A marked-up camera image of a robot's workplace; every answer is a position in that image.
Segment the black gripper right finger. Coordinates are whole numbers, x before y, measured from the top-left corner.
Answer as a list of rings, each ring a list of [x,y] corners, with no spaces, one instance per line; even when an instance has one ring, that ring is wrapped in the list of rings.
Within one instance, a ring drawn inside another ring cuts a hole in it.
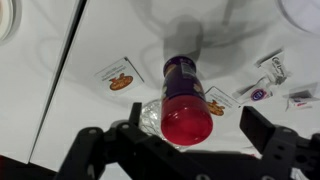
[[[243,107],[239,127],[259,153],[275,131],[275,126],[252,106]]]

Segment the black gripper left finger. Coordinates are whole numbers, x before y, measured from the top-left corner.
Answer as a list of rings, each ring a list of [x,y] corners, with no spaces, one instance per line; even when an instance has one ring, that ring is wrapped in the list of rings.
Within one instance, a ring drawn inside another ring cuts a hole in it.
[[[134,102],[129,116],[129,124],[135,127],[139,126],[140,115],[142,110],[141,102]]]

